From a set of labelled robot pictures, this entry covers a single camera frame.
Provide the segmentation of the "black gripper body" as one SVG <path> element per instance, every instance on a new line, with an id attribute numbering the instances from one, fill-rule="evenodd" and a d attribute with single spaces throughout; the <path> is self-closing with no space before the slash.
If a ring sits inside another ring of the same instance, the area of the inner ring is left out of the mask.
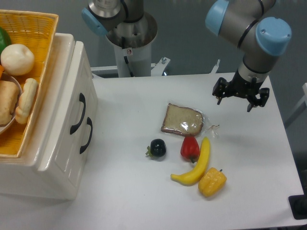
<path id="1" fill-rule="evenodd" d="M 237 70 L 231 81 L 220 77 L 213 87 L 212 95 L 221 97 L 238 97 L 247 99 L 249 104 L 252 103 L 254 107 L 264 107 L 269 96 L 269 88 L 261 88 L 263 82 L 257 82 L 256 77 L 251 77 L 251 80 L 245 80 Z"/>

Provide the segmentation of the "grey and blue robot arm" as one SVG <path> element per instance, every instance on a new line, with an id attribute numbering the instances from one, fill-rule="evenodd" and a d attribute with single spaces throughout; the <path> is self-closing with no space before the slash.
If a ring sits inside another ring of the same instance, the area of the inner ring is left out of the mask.
<path id="1" fill-rule="evenodd" d="M 287 22 L 264 14 L 273 0 L 218 0 L 209 9 L 205 25 L 244 52 L 231 81 L 219 78 L 213 88 L 218 101 L 225 97 L 248 100 L 248 110 L 265 106 L 270 91 L 262 84 L 292 37 Z M 82 10 L 88 28 L 113 45 L 120 77 L 151 75 L 151 44 L 157 23 L 141 0 L 91 0 Z"/>

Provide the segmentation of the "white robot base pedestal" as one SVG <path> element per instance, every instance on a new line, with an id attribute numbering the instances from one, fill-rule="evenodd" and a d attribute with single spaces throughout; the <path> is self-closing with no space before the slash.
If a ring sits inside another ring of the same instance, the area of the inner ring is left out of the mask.
<path id="1" fill-rule="evenodd" d="M 139 21 L 120 23 L 106 35 L 113 45 L 120 78 L 151 75 L 152 43 L 157 32 L 156 20 L 145 12 Z"/>

